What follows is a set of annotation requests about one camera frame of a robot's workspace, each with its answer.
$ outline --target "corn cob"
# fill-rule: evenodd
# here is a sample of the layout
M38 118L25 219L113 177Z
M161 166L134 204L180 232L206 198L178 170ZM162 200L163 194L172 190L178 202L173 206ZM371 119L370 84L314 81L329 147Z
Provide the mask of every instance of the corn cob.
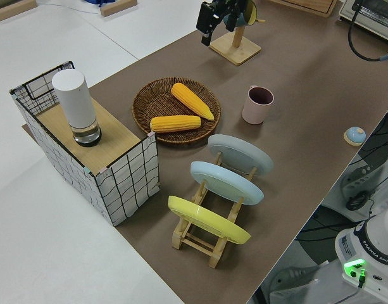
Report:
M196 115L206 118L208 120L214 120L214 116L209 107L199 98L194 92L192 92L184 84L177 82L171 88L171 93L179 101L185 104L188 109L193 111Z
M195 115L157 116L151 119L150 128L157 133L192 130L201 126L201 118Z

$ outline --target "pink cup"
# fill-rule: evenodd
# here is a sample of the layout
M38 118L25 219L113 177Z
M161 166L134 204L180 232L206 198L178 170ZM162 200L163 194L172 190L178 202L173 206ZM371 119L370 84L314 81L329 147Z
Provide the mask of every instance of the pink cup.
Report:
M242 117L252 125L262 123L270 111L274 95L270 90L264 87L252 85L247 94L246 102L244 103Z

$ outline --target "wicker basket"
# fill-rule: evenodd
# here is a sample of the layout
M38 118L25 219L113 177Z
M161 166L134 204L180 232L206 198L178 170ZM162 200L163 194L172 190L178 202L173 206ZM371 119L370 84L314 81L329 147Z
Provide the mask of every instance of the wicker basket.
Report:
M195 115L171 94L176 82L185 84L206 103L215 119L209 121L201 118L201 127L195 130L159 133L157 140L170 144L188 144L209 136L220 119L220 104L215 95L204 85L187 78L170 77L155 80L145 85L136 95L132 107L133 117L137 125L150 133L150 121L153 117L168 115Z

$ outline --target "plate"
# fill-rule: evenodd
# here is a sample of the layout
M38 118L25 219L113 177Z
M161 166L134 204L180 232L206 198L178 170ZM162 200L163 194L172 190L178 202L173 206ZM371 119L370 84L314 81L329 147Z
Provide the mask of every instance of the plate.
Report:
M274 167L274 162L263 150L233 136L212 135L208 139L208 147L215 156L218 152L222 153L222 163L242 173L249 174L256 167L256 175L263 175Z
M168 197L169 209L179 217L235 244L244 244L250 234L227 218L176 196Z
M252 182L212 163L192 162L191 175L200 184L206 181L206 189L236 203L244 198L243 205L256 205L264 198L263 192Z
M182 77L169 77L155 80L145 85L136 95L132 107L133 118L137 125L150 133L150 121L153 117L168 115L195 115L171 94L176 82L185 84L192 92L206 103L215 119L209 121L201 118L201 126L194 130L157 133L158 141L169 144L189 144L209 136L220 119L220 104L215 95L203 84Z

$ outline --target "green light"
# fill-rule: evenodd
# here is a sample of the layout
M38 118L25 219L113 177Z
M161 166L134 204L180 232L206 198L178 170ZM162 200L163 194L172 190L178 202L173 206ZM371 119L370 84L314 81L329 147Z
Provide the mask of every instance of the green light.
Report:
M362 264L365 264L365 260L363 258L359 258L358 260L344 263L344 268L349 268L355 265L362 265Z
M347 275L351 276L351 271L360 268L363 264L365 264L365 260L362 258L344 263L344 271ZM365 270L361 270L361 275L365 275Z

